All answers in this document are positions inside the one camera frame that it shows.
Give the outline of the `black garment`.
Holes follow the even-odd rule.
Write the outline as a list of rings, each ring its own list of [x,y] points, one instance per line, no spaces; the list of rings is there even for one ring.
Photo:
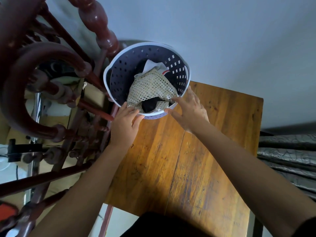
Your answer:
[[[144,113],[151,113],[156,109],[157,102],[160,101],[161,99],[159,97],[151,98],[142,101],[142,109]]]

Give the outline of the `person's right forearm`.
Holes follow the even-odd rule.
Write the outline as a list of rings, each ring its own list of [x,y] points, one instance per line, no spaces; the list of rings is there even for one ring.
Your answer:
[[[184,118],[273,237],[316,237],[316,203],[203,118]]]

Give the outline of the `person's right hand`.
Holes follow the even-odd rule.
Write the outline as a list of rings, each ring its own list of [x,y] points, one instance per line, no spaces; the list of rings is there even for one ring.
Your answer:
[[[200,134],[210,125],[207,111],[200,103],[197,95],[189,86],[186,96],[172,98],[182,110],[183,123],[182,128],[191,134]]]

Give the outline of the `person's left forearm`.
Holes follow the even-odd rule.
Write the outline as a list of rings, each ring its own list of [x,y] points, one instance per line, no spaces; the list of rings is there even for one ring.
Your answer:
[[[113,177],[132,143],[111,143],[29,237],[88,237]]]

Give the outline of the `dark red carved wooden chair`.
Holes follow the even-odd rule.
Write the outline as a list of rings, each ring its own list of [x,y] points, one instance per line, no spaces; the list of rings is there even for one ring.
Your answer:
[[[31,200],[21,211],[0,222],[0,233],[17,230],[16,237],[27,237],[42,212],[67,192],[65,189],[45,198],[51,182],[87,170],[101,155],[110,133],[111,114],[96,109],[60,82],[51,82],[38,66],[50,59],[63,60],[78,77],[108,95],[100,74],[106,58],[113,59],[120,50],[116,35],[108,28],[102,5],[96,0],[69,0],[84,25],[96,34],[101,48],[95,62],[87,56],[64,27],[49,12],[45,0],[7,0],[0,9],[0,108],[9,125],[29,137],[51,140],[62,146],[43,148],[34,159],[37,175],[0,184],[0,198],[33,189]],[[67,128],[61,124],[45,126],[33,120],[25,106],[25,90],[75,108]]]

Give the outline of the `person's left hand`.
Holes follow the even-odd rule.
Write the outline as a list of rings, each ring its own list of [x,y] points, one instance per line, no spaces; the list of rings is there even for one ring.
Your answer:
[[[128,150],[133,144],[138,130],[132,128],[132,121],[139,110],[134,107],[128,107],[127,102],[124,102],[117,112],[111,125],[110,145],[121,150]]]

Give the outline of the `chrome metal pole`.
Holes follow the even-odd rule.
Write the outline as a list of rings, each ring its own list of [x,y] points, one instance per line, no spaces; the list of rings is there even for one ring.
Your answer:
[[[41,109],[42,109],[42,100],[41,94],[36,93],[34,99],[34,108],[32,112],[32,118],[35,122],[39,123],[41,118]],[[39,138],[37,137],[30,137],[30,144],[38,144],[40,143]],[[35,152],[32,152],[28,155],[27,160],[31,160],[31,162],[27,165],[27,177],[31,177],[38,174],[39,171],[39,163],[34,160],[35,159]],[[24,204],[28,203],[31,200],[33,195],[33,189],[28,189],[25,191],[24,195]]]

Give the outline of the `black bracket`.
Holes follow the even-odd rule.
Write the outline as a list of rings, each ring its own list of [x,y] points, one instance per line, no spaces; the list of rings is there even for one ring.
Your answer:
[[[35,158],[35,153],[42,153],[42,144],[16,144],[16,139],[9,139],[7,154],[8,163],[24,162],[30,164]]]

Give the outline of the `purple perforated laundry basket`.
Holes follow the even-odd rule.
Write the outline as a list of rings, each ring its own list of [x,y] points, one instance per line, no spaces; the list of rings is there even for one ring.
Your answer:
[[[171,46],[157,42],[140,42],[120,51],[105,68],[103,81],[109,99],[118,107],[127,101],[128,92],[134,81],[136,67],[140,61],[150,59],[164,63],[176,81],[177,94],[182,97],[191,80],[187,62]]]

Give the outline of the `white garment with red stripe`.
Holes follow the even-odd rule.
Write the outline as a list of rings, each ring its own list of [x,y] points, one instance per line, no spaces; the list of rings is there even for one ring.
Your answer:
[[[168,72],[170,72],[170,70],[164,65],[164,63],[162,63],[162,62],[155,63],[149,59],[144,59],[137,64],[136,70],[135,70],[136,74],[134,75],[134,78],[142,76],[142,75],[148,73],[149,71],[151,71],[152,69],[158,71],[160,74],[162,74],[164,76]]]

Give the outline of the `person's black clothing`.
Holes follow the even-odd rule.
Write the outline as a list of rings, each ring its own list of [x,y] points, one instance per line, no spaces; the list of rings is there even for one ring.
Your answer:
[[[146,212],[120,237],[213,237],[177,216]]]

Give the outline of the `cream mesh cloth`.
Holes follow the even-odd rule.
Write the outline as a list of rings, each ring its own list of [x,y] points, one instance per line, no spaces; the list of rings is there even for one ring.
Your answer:
[[[174,102],[172,98],[177,97],[178,93],[176,88],[170,81],[158,71],[152,69],[148,73],[134,78],[129,94],[127,97],[127,106],[134,107],[140,113],[144,113],[142,109],[142,101],[159,97],[161,100],[157,102],[156,109],[151,112],[163,111]]]

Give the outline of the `grey patterned curtain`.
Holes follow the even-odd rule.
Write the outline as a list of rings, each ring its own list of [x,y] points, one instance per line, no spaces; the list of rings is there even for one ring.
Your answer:
[[[316,133],[263,134],[257,158],[316,202]]]

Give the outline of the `red object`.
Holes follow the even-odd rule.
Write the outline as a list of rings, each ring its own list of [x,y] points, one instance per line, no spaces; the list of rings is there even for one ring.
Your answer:
[[[15,216],[19,213],[19,209],[10,203],[0,202],[0,221],[6,220],[9,217]]]

